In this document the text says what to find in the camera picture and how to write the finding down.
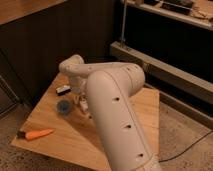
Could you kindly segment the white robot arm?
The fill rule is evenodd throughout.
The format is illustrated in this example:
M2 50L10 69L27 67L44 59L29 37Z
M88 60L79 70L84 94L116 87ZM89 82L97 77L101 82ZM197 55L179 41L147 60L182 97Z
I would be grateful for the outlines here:
M86 95L112 171L162 171L150 147L130 97L145 83L143 69L135 63L84 62L73 55L59 64L80 94Z

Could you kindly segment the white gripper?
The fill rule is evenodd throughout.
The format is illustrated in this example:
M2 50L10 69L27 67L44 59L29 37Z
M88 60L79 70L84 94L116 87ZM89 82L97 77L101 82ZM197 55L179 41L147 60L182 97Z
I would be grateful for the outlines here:
M69 79L69 83L71 86L72 91L77 94L74 96L74 103L79 104L79 101L81 100L80 95L85 94L86 89L86 82L87 80L81 77L71 77Z

